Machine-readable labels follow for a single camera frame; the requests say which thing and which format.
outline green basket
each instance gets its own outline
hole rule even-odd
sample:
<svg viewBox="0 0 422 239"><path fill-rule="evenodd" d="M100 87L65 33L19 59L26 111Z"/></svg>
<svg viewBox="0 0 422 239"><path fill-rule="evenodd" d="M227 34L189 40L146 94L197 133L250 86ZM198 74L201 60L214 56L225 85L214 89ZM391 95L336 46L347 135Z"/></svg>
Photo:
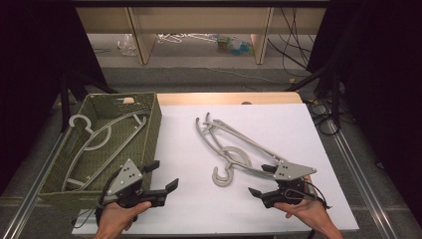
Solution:
<svg viewBox="0 0 422 239"><path fill-rule="evenodd" d="M152 163L161 125L161 110L156 93L88 95L78 114L87 117L92 123L91 129L96 131L112 120L138 111L149 112L145 115L146 125L115 156L103 172L84 190L75 191L67 188L62 191L62 185L72 161L91 136L85 129L87 122L83 119L75 119L75 126L69 127L55 154L38 194L39 197L47 204L62 209L93 208L110 176L119 170L126 160L130 158L137 166ZM100 132L88 147L101 145L104 141L106 143L100 148L85 150L75 164L70 178L86 182L129 138L136 126L139 126L139 122L134 117L128 117L111 125L108 140L106 140L107 130ZM150 187L151 174L147 173L143 177L142 187L146 190Z"/></svg>

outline white board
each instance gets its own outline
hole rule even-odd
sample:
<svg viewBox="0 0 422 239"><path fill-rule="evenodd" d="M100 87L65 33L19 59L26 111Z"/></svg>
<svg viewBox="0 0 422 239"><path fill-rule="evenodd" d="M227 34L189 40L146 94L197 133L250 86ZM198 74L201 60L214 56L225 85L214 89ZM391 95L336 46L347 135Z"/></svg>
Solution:
<svg viewBox="0 0 422 239"><path fill-rule="evenodd" d="M170 193L164 207L152 208L139 215L127 235L142 236L216 236L275 235L310 228L298 218L285 218L275 208L266 209L251 195L248 187L262 192L277 189L277 183L238 166L227 187L212 180L215 166L223 175L226 161L206 144L196 130L196 118L222 120L250 139L290 162L314 167L313 183L322 191L328 211L339 230L357 230L337 178L332 170L314 123L305 105L176 106L161 107L162 121L155 159L160 167L153 171L151 189L161 189L175 178L178 188ZM218 131L224 145L239 146L252 164L276 165L276 162L250 145ZM95 218L75 229L76 235L93 235Z"/></svg>

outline metal rail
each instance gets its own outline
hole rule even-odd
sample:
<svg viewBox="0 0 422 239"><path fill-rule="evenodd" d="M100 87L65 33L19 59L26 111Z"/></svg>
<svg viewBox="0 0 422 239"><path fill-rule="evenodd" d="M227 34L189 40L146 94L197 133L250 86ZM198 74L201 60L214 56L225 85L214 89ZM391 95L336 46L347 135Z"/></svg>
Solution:
<svg viewBox="0 0 422 239"><path fill-rule="evenodd" d="M56 140L52 151L47 157L47 160L44 162L44 165L41 168L40 173L38 173L38 176L35 179L34 183L32 184L31 189L29 190L21 205L19 206L18 211L16 212L12 220L9 222L9 225L6 229L6 233L3 235L4 239L19 238L22 230L25 227L26 222L28 221L31 215L32 210L35 207L35 204L37 203L37 195L41 188L42 182L44 181L44 178L47 175L47 171L64 136L65 134L63 132L59 134L59 137Z"/></svg>
<svg viewBox="0 0 422 239"><path fill-rule="evenodd" d="M332 120L328 121L328 126L331 132L336 131L336 126ZM334 136L335 142L343 156L344 161L347 164L348 169L353 176L354 181L356 182L357 188L362 195L362 198L372 215L372 218L378 227L378 230L384 239L395 239L398 238L395 233L388 215L385 213L384 209L381 206L378 198L376 197L370 183L366 179L362 169L359 166L359 163L356 160L353 152L351 151L350 146L347 143L347 140L344 137L344 134L341 130L338 131Z"/></svg>

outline wrist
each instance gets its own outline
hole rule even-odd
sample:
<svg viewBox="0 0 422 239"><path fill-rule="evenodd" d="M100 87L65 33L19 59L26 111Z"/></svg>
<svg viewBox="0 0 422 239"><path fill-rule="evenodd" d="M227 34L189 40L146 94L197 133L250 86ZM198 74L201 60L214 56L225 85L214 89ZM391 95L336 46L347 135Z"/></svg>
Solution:
<svg viewBox="0 0 422 239"><path fill-rule="evenodd" d="M327 225L320 229L316 230L318 233L322 234L326 239L342 239L340 231L333 225Z"/></svg>
<svg viewBox="0 0 422 239"><path fill-rule="evenodd" d="M104 230L98 230L94 239L111 239L110 234Z"/></svg>

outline human hand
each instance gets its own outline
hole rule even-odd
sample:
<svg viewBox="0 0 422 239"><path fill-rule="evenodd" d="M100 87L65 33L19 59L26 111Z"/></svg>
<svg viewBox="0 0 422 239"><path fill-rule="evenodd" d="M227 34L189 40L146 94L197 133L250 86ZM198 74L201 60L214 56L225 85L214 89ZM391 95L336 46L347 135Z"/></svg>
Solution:
<svg viewBox="0 0 422 239"><path fill-rule="evenodd" d="M117 203L108 204L103 210L96 239L118 238L123 230L127 231L133 217L151 207L150 202L142 202L131 208L122 208Z"/></svg>
<svg viewBox="0 0 422 239"><path fill-rule="evenodd" d="M305 192L308 192L308 185L305 185ZM341 233L332 223L326 209L318 200L304 198L298 205L290 205L285 202L277 202L274 207L286 212L286 218L297 216L302 222L313 230L321 233L328 239L340 239Z"/></svg>

